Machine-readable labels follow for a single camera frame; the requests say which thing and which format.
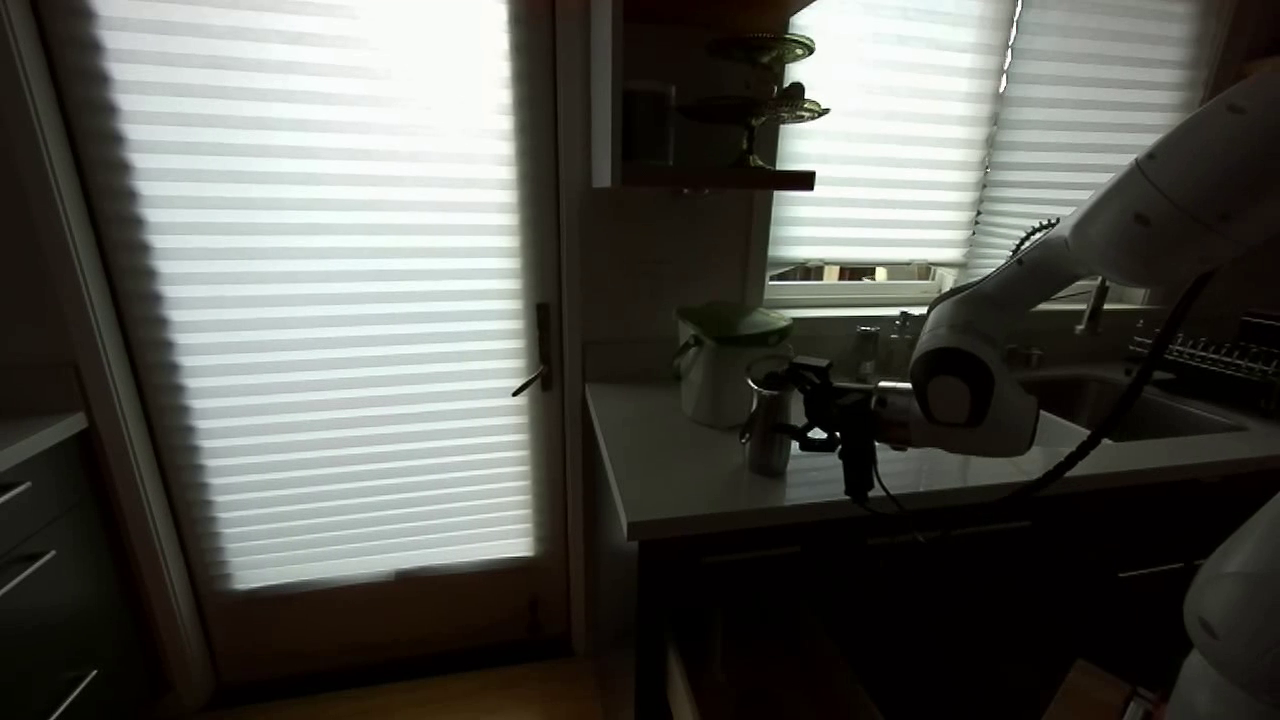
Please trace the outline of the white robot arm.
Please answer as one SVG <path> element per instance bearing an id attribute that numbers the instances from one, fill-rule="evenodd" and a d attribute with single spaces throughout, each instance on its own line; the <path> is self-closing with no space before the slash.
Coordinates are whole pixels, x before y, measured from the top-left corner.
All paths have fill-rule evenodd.
<path id="1" fill-rule="evenodd" d="M 945 449 L 1021 456 L 1035 439 L 1041 400 L 1004 351 L 1014 325 L 1075 280 L 1185 289 L 1277 234 L 1280 68 L 1256 59 L 1085 206 L 1011 252 L 988 276 L 926 302 L 906 386 L 847 383 L 812 424 L 837 435 L 847 479 L 868 449 Z M 1193 639 L 1168 720 L 1280 720 L 1280 499 L 1265 499 L 1197 571 L 1185 596 Z"/>

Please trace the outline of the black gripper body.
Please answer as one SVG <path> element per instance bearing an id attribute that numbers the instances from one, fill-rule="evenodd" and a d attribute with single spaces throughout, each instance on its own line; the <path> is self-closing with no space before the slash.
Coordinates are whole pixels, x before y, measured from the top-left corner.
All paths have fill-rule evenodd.
<path id="1" fill-rule="evenodd" d="M 844 495 L 864 504 L 875 474 L 872 392 L 864 383 L 837 383 L 828 358 L 796 354 L 785 381 L 799 392 L 799 424 L 791 439 L 802 451 L 837 451 Z"/>

